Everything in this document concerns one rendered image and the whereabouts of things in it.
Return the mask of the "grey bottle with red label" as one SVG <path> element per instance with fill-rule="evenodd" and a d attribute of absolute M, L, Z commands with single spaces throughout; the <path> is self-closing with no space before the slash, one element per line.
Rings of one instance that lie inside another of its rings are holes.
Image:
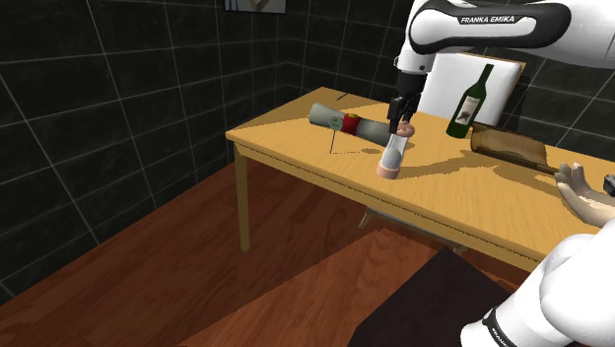
<path fill-rule="evenodd" d="M 329 119 L 332 115 L 337 114 L 344 114 L 341 132 L 386 147 L 391 135 L 387 123 L 363 118 L 355 113 L 342 112 L 320 103 L 312 105 L 308 119 L 310 124 L 330 128 Z"/>

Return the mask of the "clear grinder with pink caps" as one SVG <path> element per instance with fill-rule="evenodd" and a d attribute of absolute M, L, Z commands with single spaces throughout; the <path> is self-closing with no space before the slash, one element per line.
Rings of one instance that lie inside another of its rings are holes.
<path fill-rule="evenodd" d="M 382 157 L 376 167 L 376 173 L 387 179 L 396 179 L 401 168 L 407 141 L 415 133 L 415 128 L 408 120 L 402 120 L 396 131 L 390 135 Z"/>

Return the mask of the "dial thermometer with thin probe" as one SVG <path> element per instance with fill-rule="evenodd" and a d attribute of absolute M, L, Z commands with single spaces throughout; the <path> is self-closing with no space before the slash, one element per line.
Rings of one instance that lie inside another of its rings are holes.
<path fill-rule="evenodd" d="M 332 153 L 336 133 L 343 128 L 343 119 L 344 119 L 344 114 L 332 115 L 329 119 L 328 124 L 329 124 L 329 127 L 333 131 L 329 153 Z"/>

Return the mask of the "green wine bottle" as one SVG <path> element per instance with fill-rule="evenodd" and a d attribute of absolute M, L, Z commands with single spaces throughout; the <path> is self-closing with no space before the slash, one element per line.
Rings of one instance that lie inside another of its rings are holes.
<path fill-rule="evenodd" d="M 493 68 L 493 64 L 486 64 L 479 79 L 463 93 L 445 132 L 450 137 L 462 139 L 466 136 L 486 100 L 486 83 Z"/>

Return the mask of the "light wooden table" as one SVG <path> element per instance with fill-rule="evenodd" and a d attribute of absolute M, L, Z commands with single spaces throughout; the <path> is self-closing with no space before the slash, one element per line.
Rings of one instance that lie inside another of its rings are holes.
<path fill-rule="evenodd" d="M 309 123 L 315 103 L 378 121 L 387 104 L 319 88 L 227 132 L 235 144 L 239 235 L 249 248 L 246 162 L 257 162 L 461 243 L 526 271 L 564 238 L 594 234 L 561 199 L 552 176 L 474 153 L 418 113 L 395 180 L 377 175 L 381 147 Z"/>

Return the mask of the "dark robot stand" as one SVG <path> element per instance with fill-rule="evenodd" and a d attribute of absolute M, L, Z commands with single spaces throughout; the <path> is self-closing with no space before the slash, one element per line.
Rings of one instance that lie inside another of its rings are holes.
<path fill-rule="evenodd" d="M 347 347 L 461 347 L 462 327 L 509 296 L 444 247 L 356 327 Z"/>

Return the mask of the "pale hand figure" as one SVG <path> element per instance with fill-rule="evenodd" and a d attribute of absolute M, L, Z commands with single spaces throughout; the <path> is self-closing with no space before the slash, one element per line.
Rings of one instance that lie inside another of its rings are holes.
<path fill-rule="evenodd" d="M 602 228 L 615 219 L 615 197 L 592 189 L 582 165 L 560 164 L 554 176 L 562 198 L 584 223 Z"/>

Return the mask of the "wall picture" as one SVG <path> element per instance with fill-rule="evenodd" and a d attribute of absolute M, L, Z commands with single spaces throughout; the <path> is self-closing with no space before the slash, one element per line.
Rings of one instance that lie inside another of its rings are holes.
<path fill-rule="evenodd" d="M 221 0 L 226 11 L 285 14 L 287 0 Z"/>

